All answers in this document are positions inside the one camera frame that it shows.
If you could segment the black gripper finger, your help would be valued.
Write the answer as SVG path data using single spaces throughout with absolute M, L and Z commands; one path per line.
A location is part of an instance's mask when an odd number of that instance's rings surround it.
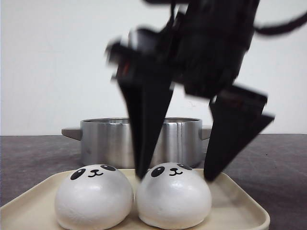
M 223 98 L 210 103 L 213 127 L 204 162 L 204 176 L 213 181 L 274 120 L 262 113 L 267 98 Z
M 117 80 L 129 114 L 136 175 L 142 179 L 150 167 L 173 91 L 169 73 L 157 67 L 124 60 Z

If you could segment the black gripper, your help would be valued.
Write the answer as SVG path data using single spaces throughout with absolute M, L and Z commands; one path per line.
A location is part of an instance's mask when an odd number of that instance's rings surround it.
M 187 94 L 264 105 L 267 97 L 234 85 L 254 35 L 257 0 L 189 0 L 160 31 L 138 28 L 127 45 L 108 45 L 129 105 L 169 105 L 172 83 Z

